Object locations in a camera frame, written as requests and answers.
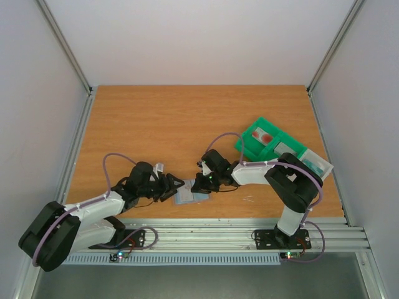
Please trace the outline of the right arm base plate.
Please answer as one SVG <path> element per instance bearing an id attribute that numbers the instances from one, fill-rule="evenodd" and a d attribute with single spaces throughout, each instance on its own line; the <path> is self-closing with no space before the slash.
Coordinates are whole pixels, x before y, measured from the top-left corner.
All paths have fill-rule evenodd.
<path id="1" fill-rule="evenodd" d="M 287 236 L 276 229 L 258 229 L 251 233 L 257 250 L 299 250 L 311 249 L 308 230 L 298 229 L 293 236 Z"/>

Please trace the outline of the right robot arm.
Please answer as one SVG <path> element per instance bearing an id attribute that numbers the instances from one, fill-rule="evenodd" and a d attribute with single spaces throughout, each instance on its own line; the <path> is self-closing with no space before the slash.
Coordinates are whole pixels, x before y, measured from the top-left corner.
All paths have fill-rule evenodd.
<path id="1" fill-rule="evenodd" d="M 272 243 L 280 249 L 297 240 L 297 231 L 314 205 L 322 199 L 323 180 L 291 153 L 269 161 L 230 163 L 218 151 L 207 151 L 198 163 L 191 192 L 220 192 L 222 185 L 239 188 L 245 185 L 268 185 L 284 203 L 273 232 Z"/>

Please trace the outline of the white pink patterned card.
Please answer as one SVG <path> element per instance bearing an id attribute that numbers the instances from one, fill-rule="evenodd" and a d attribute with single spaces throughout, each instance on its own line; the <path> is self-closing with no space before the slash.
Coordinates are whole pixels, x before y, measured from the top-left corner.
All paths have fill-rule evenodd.
<path id="1" fill-rule="evenodd" d="M 175 204 L 189 204 L 195 201 L 194 195 L 191 192 L 191 180 L 184 180 L 184 186 L 180 187 L 175 194 Z"/>

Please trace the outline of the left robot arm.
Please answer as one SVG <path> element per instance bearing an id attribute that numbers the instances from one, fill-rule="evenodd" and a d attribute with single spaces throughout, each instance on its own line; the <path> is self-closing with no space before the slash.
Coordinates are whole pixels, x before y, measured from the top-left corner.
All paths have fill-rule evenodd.
<path id="1" fill-rule="evenodd" d="M 18 246 L 36 267 L 50 272 L 70 253 L 82 249 L 118 249 L 127 243 L 127 229 L 117 219 L 141 198 L 163 202 L 184 186 L 163 172 L 161 163 L 138 162 L 127 177 L 104 194 L 76 204 L 46 204 L 20 237 Z"/>

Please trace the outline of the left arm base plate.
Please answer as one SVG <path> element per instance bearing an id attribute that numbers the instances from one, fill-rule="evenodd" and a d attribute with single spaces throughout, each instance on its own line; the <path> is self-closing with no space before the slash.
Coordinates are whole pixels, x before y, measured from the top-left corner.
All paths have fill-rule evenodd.
<path id="1" fill-rule="evenodd" d="M 145 229 L 131 230 L 127 229 L 118 237 L 113 237 L 110 242 L 105 244 L 96 244 L 89 247 L 89 249 L 126 249 L 134 246 L 135 248 L 142 248 L 145 245 L 146 231 Z"/>

